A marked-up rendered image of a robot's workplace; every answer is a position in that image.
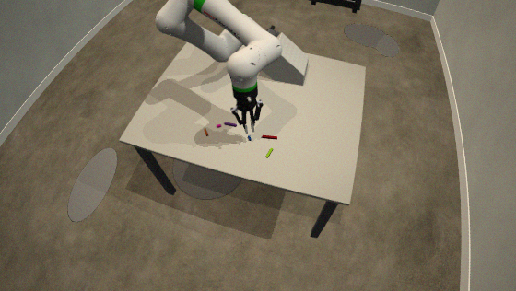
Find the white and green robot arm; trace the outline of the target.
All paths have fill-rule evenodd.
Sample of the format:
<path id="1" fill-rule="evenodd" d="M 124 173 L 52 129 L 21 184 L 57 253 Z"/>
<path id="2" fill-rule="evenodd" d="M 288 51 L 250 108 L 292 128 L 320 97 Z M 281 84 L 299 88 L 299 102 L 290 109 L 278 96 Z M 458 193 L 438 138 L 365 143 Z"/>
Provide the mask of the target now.
<path id="1" fill-rule="evenodd" d="M 224 28 L 220 37 L 189 18 L 193 9 Z M 264 30 L 244 15 L 228 0 L 169 0 L 155 23 L 160 32 L 191 43 L 218 62 L 228 61 L 234 98 L 251 102 L 258 95 L 257 74 L 280 57 L 282 44 L 275 26 Z"/>

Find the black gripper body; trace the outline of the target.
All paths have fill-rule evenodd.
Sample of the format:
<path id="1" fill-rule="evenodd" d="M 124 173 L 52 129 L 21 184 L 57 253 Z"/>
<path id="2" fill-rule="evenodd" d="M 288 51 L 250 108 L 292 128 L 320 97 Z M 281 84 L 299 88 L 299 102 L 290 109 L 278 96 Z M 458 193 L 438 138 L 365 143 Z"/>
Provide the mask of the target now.
<path id="1" fill-rule="evenodd" d="M 255 102 L 255 104 L 253 104 Z M 257 101 L 256 101 L 256 98 L 254 100 L 252 100 L 252 102 L 239 102 L 237 101 L 237 109 L 239 111 L 242 111 L 243 112 L 243 108 L 246 108 L 246 112 L 247 111 L 250 111 L 250 107 L 252 106 L 253 108 L 257 105 Z M 250 107 L 249 107 L 250 106 Z"/>

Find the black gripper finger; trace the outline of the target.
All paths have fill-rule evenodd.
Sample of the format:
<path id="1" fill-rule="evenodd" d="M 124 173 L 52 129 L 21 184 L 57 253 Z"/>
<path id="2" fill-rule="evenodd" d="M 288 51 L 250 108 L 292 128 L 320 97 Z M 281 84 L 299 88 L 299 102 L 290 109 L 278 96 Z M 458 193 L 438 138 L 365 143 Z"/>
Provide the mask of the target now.
<path id="1" fill-rule="evenodd" d="M 231 108 L 231 112 L 232 112 L 232 114 L 235 115 L 239 125 L 243 124 L 243 128 L 245 130 L 245 133 L 248 134 L 247 123 L 246 123 L 246 114 L 247 114 L 246 110 L 247 110 L 246 108 L 243 108 L 243 112 L 241 112 L 242 119 L 240 119 L 240 116 L 238 116 L 239 114 L 238 114 L 237 106 L 235 108 Z"/>
<path id="2" fill-rule="evenodd" d="M 254 124 L 255 124 L 255 121 L 259 120 L 262 106 L 263 106 L 262 101 L 261 100 L 257 101 L 257 105 L 256 105 L 256 109 L 255 109 L 254 115 L 253 115 L 253 107 L 252 106 L 250 107 L 251 128 L 252 128 L 252 132 L 253 133 L 254 133 Z"/>

